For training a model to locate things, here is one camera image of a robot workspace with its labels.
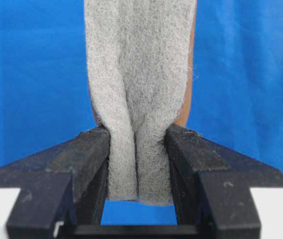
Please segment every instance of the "nonwoven material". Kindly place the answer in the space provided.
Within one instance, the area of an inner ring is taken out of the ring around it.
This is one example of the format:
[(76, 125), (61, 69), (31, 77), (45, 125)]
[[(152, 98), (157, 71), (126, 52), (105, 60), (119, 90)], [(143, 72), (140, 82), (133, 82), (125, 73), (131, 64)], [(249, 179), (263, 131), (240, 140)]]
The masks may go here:
[(110, 131), (108, 198), (172, 203), (166, 129), (183, 103), (196, 0), (84, 0), (89, 91)]

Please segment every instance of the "folded fabric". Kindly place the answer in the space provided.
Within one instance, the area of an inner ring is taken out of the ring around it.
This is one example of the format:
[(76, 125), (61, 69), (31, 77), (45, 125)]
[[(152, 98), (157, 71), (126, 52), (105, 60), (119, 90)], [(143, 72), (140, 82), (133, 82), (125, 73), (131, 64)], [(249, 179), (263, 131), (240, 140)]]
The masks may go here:
[(110, 131), (108, 198), (172, 203), (166, 129), (186, 90), (196, 0), (84, 0), (89, 91)]

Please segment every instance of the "wrinkled fabric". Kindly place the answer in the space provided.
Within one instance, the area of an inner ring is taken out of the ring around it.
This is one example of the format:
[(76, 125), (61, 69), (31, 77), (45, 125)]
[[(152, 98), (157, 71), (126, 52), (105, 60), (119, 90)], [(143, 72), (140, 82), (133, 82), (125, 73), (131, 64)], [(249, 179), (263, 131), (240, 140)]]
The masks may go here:
[(193, 0), (85, 0), (89, 89), (110, 131), (108, 198), (172, 203), (166, 129), (188, 80)]

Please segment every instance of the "blue background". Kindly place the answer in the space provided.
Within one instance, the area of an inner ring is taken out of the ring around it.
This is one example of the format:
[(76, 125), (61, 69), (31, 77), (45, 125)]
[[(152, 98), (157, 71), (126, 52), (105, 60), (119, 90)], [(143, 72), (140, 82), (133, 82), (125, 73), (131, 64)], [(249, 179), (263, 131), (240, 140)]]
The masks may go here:
[[(95, 126), (82, 0), (0, 0), (0, 166)], [(198, 1), (188, 128), (283, 171), (283, 1)], [(106, 202), (104, 224), (175, 224)]]

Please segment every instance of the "felt fabric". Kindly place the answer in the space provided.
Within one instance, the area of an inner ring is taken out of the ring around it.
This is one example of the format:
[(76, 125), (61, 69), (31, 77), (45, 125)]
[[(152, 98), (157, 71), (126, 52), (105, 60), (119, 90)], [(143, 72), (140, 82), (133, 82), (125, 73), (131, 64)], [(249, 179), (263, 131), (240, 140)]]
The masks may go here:
[(172, 203), (166, 129), (183, 103), (195, 0), (85, 0), (91, 101), (110, 131), (108, 197)]

